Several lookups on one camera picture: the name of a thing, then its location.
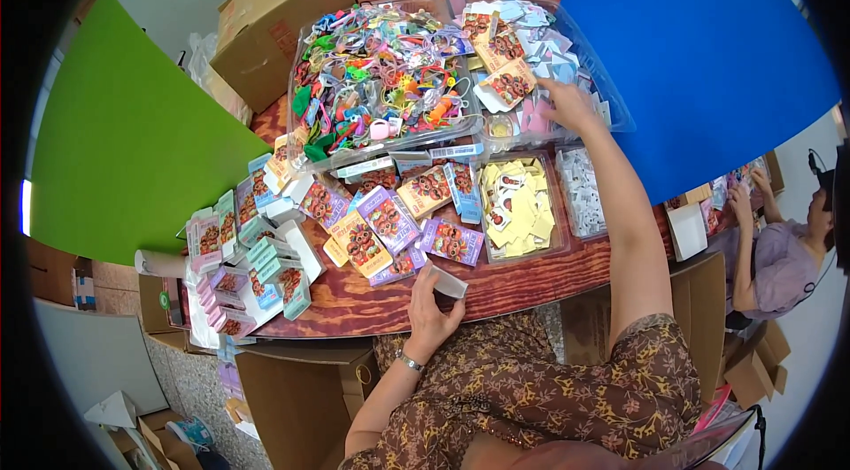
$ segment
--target blue board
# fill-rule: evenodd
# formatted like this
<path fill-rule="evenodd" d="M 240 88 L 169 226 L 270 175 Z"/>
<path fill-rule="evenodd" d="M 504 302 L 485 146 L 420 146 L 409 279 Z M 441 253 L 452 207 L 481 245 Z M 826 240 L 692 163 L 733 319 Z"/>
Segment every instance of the blue board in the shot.
<path fill-rule="evenodd" d="M 561 0 L 637 124 L 616 134 L 653 204 L 749 162 L 840 97 L 791 0 Z"/>

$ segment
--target paper roll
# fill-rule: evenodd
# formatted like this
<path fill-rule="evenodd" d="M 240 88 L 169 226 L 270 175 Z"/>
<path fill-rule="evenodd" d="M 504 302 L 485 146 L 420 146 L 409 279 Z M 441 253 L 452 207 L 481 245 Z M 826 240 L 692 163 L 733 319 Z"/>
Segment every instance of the paper roll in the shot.
<path fill-rule="evenodd" d="M 163 278 L 185 278 L 186 260 L 183 256 L 162 252 L 136 251 L 136 272 Z"/>

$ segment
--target plastic bag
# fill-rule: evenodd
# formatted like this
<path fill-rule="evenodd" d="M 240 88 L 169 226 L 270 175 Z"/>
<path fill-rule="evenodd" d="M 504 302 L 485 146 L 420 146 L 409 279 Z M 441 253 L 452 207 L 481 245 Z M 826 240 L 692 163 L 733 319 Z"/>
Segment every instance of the plastic bag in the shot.
<path fill-rule="evenodd" d="M 200 33 L 191 33 L 189 47 L 192 49 L 192 56 L 186 65 L 186 71 L 189 72 L 192 81 L 218 101 L 218 104 L 222 105 L 234 118 L 243 125 L 250 125 L 253 111 L 209 65 L 209 61 L 215 56 L 217 43 L 216 33 L 210 33 L 203 39 Z"/>

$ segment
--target hand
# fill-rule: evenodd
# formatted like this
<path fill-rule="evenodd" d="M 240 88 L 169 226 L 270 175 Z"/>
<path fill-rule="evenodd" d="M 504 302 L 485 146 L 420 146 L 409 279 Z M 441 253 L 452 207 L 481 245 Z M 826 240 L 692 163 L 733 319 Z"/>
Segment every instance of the hand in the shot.
<path fill-rule="evenodd" d="M 729 202 L 738 225 L 742 231 L 752 231 L 752 208 L 750 207 L 750 190 L 746 185 L 738 184 L 729 189 Z"/>
<path fill-rule="evenodd" d="M 752 171 L 750 171 L 750 177 L 752 178 L 753 184 L 756 185 L 756 188 L 760 189 L 761 194 L 765 199 L 773 197 L 773 190 L 770 188 L 770 181 L 763 169 L 760 167 L 754 167 Z"/>
<path fill-rule="evenodd" d="M 439 278 L 431 272 L 433 264 L 425 263 L 419 271 L 417 281 L 410 292 L 407 314 L 412 328 L 410 339 L 405 343 L 405 355 L 419 365 L 425 365 L 443 341 L 449 338 L 461 324 L 466 313 L 466 299 L 455 301 L 452 313 L 444 315 L 433 298 L 433 287 Z"/>
<path fill-rule="evenodd" d="M 575 84 L 537 77 L 537 82 L 549 91 L 555 109 L 543 111 L 543 117 L 567 127 L 579 135 L 593 126 L 605 127 L 600 115 L 593 111 L 593 100 Z"/>

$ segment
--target woman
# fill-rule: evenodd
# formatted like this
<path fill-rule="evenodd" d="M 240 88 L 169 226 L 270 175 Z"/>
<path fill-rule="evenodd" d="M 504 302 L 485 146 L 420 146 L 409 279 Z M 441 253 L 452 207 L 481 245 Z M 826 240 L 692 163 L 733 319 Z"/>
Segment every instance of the woman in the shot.
<path fill-rule="evenodd" d="M 341 468 L 637 467 L 626 459 L 672 446 L 699 418 L 646 192 L 590 98 L 539 83 L 557 106 L 546 117 L 580 134 L 596 168 L 611 242 L 610 361 L 559 365 L 531 311 L 458 329 L 464 301 L 440 312 L 428 263 L 410 295 L 411 334 L 375 340 L 383 376 L 351 424 Z"/>
<path fill-rule="evenodd" d="M 833 248 L 833 172 L 819 175 L 821 187 L 812 194 L 806 224 L 782 219 L 765 173 L 752 170 L 752 180 L 764 195 L 761 232 L 753 228 L 750 193 L 745 185 L 729 189 L 738 226 L 722 231 L 709 243 L 726 259 L 727 327 L 741 329 L 750 320 L 783 316 L 814 291 L 823 257 Z"/>

